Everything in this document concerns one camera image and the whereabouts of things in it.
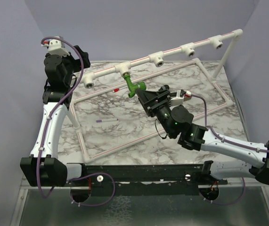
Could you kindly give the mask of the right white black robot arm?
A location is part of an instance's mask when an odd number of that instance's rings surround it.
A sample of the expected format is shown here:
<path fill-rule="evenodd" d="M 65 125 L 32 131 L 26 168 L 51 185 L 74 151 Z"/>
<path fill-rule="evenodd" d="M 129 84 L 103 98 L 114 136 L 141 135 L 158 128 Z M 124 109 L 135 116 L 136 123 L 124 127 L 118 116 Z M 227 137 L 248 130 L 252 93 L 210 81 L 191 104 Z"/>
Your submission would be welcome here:
<path fill-rule="evenodd" d="M 185 98 L 194 95 L 178 90 L 171 93 L 169 86 L 158 91 L 135 91 L 139 102 L 149 117 L 156 117 L 170 139 L 188 150 L 220 153 L 234 158 L 229 162 L 204 163 L 200 179 L 205 184 L 223 178 L 254 178 L 269 185 L 269 141 L 253 143 L 220 135 L 208 124 L 193 123 L 193 114 L 184 106 Z"/>

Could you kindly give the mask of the green plastic water faucet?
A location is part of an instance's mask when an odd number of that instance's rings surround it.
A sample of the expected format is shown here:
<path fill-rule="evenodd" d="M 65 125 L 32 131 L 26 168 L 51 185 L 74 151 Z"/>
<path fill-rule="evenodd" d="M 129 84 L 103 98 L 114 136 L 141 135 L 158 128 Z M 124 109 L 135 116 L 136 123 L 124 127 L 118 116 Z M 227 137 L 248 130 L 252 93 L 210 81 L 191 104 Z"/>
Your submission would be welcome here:
<path fill-rule="evenodd" d="M 146 84 L 143 81 L 140 81 L 136 84 L 133 84 L 131 79 L 130 79 L 130 74 L 129 73 L 125 73 L 123 75 L 124 80 L 126 81 L 129 93 L 128 93 L 128 97 L 132 98 L 136 95 L 136 90 L 140 89 L 140 90 L 146 90 Z"/>

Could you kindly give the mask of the white PVC pipe rack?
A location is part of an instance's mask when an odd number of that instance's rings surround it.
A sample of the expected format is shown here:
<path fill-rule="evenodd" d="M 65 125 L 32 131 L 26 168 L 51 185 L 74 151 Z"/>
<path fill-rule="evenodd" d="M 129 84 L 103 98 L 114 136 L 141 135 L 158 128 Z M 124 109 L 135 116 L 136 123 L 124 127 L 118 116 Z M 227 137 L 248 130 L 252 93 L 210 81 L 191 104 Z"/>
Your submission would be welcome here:
<path fill-rule="evenodd" d="M 121 77 L 123 78 L 123 76 L 125 74 L 130 74 L 131 68 L 134 68 L 136 66 L 140 66 L 143 64 L 147 64 L 147 63 L 154 63 L 156 67 L 161 67 L 164 64 L 163 59 L 165 57 L 172 56 L 172 55 L 175 55 L 178 53 L 184 53 L 187 57 L 193 57 L 195 54 L 194 49 L 196 49 L 198 47 L 211 44 L 211 45 L 213 45 L 213 47 L 215 49 L 219 49 L 223 45 L 223 43 L 222 43 L 223 40 L 232 38 L 232 41 L 230 42 L 227 50 L 225 51 L 221 61 L 219 62 L 218 67 L 215 70 L 213 76 L 211 76 L 209 74 L 209 72 L 206 70 L 206 68 L 202 65 L 202 62 L 200 61 L 199 58 L 192 58 L 191 60 L 186 61 L 184 63 L 181 63 L 179 65 L 175 65 L 173 67 L 162 69 L 162 70 L 159 70 L 155 73 L 144 75 L 144 76 L 141 76 L 141 77 L 138 77 L 138 78 L 132 80 L 132 83 L 138 83 L 138 82 L 141 82 L 143 80 L 153 78 L 153 77 L 158 76 L 158 75 L 162 75 L 163 73 L 172 72 L 174 70 L 181 69 L 185 66 L 195 64 L 201 69 L 201 71 L 205 74 L 205 76 L 207 77 L 209 82 L 216 88 L 216 90 L 219 92 L 219 94 L 221 95 L 221 97 L 225 101 L 224 104 L 219 105 L 216 108 L 209 110 L 208 114 L 211 114 L 211 113 L 214 113 L 218 110 L 222 110 L 222 109 L 225 109 L 227 107 L 231 107 L 232 105 L 234 105 L 234 102 L 230 98 L 228 98 L 227 94 L 224 92 L 224 90 L 221 88 L 221 86 L 217 83 L 216 78 L 219 75 L 219 73 L 221 72 L 222 67 L 224 66 L 228 56 L 230 55 L 231 51 L 233 50 L 236 42 L 241 37 L 242 33 L 243 33 L 242 29 L 237 29 L 237 30 L 234 30 L 234 31 L 229 32 L 227 34 L 216 35 L 216 36 L 207 38 L 207 39 L 202 40 L 202 41 L 197 41 L 194 43 L 193 42 L 187 43 L 187 44 L 181 45 L 177 48 L 173 48 L 170 50 L 155 52 L 155 53 L 152 53 L 146 57 L 136 59 L 133 61 L 126 61 L 126 62 L 122 61 L 119 64 L 116 64 L 114 66 L 111 66 L 109 68 L 105 68 L 105 69 L 102 69 L 102 70 L 99 70 L 96 72 L 87 71 L 86 73 L 84 73 L 83 78 L 81 79 L 81 83 L 84 84 L 85 88 L 90 89 L 90 88 L 94 87 L 94 80 L 97 78 L 107 76 L 107 75 L 110 75 L 113 73 L 119 73 L 121 75 Z M 74 105 L 76 103 L 93 98 L 93 97 L 97 97 L 99 95 L 105 94 L 105 93 L 110 92 L 110 91 L 117 89 L 117 88 L 126 87 L 126 85 L 127 85 L 126 82 L 123 82 L 123 83 L 117 84 L 115 86 L 101 89 L 101 90 L 95 91 L 91 94 L 87 94 L 87 95 L 84 95 L 84 96 L 81 96 L 81 97 L 74 99 L 70 109 L 71 109 L 71 113 L 74 115 L 78 125 L 80 123 L 79 123 L 79 120 L 77 118 L 77 114 L 76 114 L 75 107 L 74 107 Z M 153 132 L 153 133 L 150 133 L 144 137 L 137 138 L 131 142 L 122 144 L 119 147 L 115 147 L 115 148 L 110 149 L 110 150 L 102 151 L 100 154 L 93 156 L 93 155 L 89 154 L 89 151 L 87 150 L 87 148 L 85 146 L 83 132 L 79 129 L 80 125 L 78 126 L 78 128 L 77 127 L 74 127 L 74 128 L 75 128 L 76 133 L 78 135 L 80 147 L 81 147 L 81 150 L 83 152 L 84 163 L 90 163 L 93 160 L 97 160 L 101 157 L 105 157 L 105 156 L 108 156 L 108 155 L 113 154 L 115 152 L 118 152 L 120 150 L 123 150 L 124 148 L 128 148 L 128 147 L 131 147 L 133 145 L 139 144 L 139 143 L 144 142 L 148 139 L 151 139 L 157 135 L 156 132 Z"/>

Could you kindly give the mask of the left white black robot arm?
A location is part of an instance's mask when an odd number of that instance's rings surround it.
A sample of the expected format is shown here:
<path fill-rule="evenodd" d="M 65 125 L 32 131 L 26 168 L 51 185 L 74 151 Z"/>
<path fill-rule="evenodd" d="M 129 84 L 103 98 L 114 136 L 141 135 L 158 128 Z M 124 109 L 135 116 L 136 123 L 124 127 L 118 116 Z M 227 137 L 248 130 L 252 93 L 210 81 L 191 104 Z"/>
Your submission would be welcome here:
<path fill-rule="evenodd" d="M 74 73 L 90 67 L 89 55 L 79 46 L 79 59 L 64 50 L 49 51 L 45 55 L 44 65 L 47 76 L 43 100 L 43 118 L 41 128 L 29 157 L 20 161 L 20 167 L 30 186 L 64 186 L 68 180 L 82 186 L 88 175 L 82 171 L 81 163 L 62 163 L 58 159 L 58 143 L 63 121 L 68 116 L 73 123 L 75 118 L 69 111 Z"/>

